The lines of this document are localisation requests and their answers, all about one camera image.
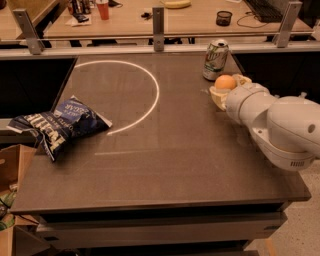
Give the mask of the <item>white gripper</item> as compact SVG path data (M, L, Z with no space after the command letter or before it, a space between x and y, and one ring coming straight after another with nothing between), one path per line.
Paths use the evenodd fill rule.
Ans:
M215 105L236 123L251 126L253 121L266 111L277 98L270 94L269 90L258 84L251 83L249 77L241 74L233 74L236 87L230 89L218 89L215 86L209 88L211 98Z

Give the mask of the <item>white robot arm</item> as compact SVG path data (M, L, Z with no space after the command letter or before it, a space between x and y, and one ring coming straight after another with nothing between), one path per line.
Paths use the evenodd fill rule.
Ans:
M209 88L215 105L245 126L275 166L300 171L320 158L320 104L298 96L274 96L240 74L222 75Z

